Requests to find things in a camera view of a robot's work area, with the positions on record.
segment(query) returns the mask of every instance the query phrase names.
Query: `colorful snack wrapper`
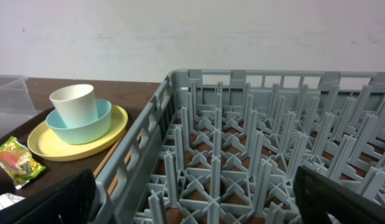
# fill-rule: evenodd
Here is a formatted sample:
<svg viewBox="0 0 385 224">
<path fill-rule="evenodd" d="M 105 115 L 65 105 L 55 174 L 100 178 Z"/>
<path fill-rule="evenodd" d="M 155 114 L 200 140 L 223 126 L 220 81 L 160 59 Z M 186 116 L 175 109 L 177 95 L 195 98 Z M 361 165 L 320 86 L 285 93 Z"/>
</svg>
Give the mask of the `colorful snack wrapper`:
<svg viewBox="0 0 385 224">
<path fill-rule="evenodd" d="M 29 149 L 13 136 L 0 146 L 0 167 L 13 179 L 16 189 L 20 189 L 45 169 L 32 158 Z"/>
</svg>

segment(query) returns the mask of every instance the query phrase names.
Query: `plate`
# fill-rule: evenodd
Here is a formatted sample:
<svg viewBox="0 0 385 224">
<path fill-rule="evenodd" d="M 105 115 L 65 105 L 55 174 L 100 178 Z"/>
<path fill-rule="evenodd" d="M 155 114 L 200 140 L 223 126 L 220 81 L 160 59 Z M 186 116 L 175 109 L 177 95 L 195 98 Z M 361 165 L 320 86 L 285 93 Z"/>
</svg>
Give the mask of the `plate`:
<svg viewBox="0 0 385 224">
<path fill-rule="evenodd" d="M 72 145 L 62 141 L 41 122 L 30 134 L 28 147 L 34 154 L 50 161 L 72 161 L 92 156 L 110 147 L 125 132 L 128 114 L 120 106 L 112 106 L 111 127 L 99 139 L 86 144 Z"/>
</svg>

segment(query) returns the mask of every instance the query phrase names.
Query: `dark tabletop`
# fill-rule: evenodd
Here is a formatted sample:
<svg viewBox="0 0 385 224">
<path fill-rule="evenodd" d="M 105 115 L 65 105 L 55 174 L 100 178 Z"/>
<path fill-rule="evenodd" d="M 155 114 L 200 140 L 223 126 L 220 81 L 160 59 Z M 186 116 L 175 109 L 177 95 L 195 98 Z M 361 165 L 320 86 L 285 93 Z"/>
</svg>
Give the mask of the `dark tabletop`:
<svg viewBox="0 0 385 224">
<path fill-rule="evenodd" d="M 118 105 L 126 109 L 129 116 L 128 127 L 132 125 L 132 122 L 138 117 L 139 113 L 159 86 L 159 83 L 59 80 L 48 78 L 29 78 L 26 81 L 32 102 L 35 108 L 41 111 L 45 111 L 53 106 L 49 100 L 49 95 L 52 92 L 65 86 L 81 83 L 93 85 L 97 98 L 109 100 L 113 105 Z M 26 145 L 27 135 L 32 129 L 33 127 L 24 128 L 24 135 L 16 136 L 20 138 L 22 144 Z M 108 153 L 109 149 L 110 147 L 85 159 L 68 162 L 48 161 L 33 155 L 35 160 L 47 167 L 47 170 L 20 190 L 15 190 L 11 178 L 0 168 L 0 194 L 10 192 L 28 197 L 81 169 L 89 168 L 94 171 Z"/>
</svg>

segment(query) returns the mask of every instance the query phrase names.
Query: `light blue bowl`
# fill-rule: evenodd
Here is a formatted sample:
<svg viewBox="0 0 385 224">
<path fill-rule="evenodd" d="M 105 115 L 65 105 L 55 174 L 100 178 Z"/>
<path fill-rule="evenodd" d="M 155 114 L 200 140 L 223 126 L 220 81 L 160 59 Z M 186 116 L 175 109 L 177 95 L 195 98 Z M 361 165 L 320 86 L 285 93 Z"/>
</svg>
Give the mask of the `light blue bowl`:
<svg viewBox="0 0 385 224">
<path fill-rule="evenodd" d="M 98 120 L 77 128 L 67 128 L 57 110 L 45 119 L 49 128 L 68 144 L 84 144 L 102 137 L 111 127 L 111 108 L 108 100 L 96 99 Z"/>
</svg>

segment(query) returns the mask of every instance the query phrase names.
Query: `cup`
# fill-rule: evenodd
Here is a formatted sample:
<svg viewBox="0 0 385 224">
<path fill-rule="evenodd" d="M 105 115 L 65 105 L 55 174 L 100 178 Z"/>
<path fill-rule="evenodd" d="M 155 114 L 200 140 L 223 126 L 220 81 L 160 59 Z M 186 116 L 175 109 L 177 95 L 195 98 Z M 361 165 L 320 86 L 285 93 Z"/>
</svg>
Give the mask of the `cup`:
<svg viewBox="0 0 385 224">
<path fill-rule="evenodd" d="M 94 87 L 89 84 L 61 88 L 50 100 L 68 128 L 77 128 L 98 119 Z"/>
</svg>

